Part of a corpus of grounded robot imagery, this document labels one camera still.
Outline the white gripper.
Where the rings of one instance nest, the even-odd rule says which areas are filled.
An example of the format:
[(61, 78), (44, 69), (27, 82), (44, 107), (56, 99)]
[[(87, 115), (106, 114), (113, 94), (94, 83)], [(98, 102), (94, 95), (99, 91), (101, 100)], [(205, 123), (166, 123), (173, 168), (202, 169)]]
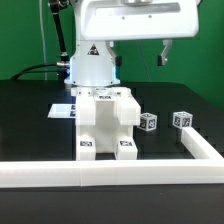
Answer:
[(125, 5), (122, 0), (82, 0), (76, 9), (80, 32), (86, 40), (104, 40), (116, 67), (122, 57), (109, 40), (164, 39), (157, 65), (165, 66), (172, 38), (193, 37), (199, 30), (200, 0), (150, 0), (144, 5)]

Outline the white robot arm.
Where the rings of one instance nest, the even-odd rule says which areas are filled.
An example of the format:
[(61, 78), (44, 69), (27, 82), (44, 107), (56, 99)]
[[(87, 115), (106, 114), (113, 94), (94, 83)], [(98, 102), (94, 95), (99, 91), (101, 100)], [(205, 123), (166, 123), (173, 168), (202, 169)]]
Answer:
[(199, 30), (201, 0), (69, 0), (74, 10), (76, 51), (70, 58), (66, 84), (106, 87), (120, 83), (119, 40), (160, 39), (165, 65), (175, 38), (193, 37)]

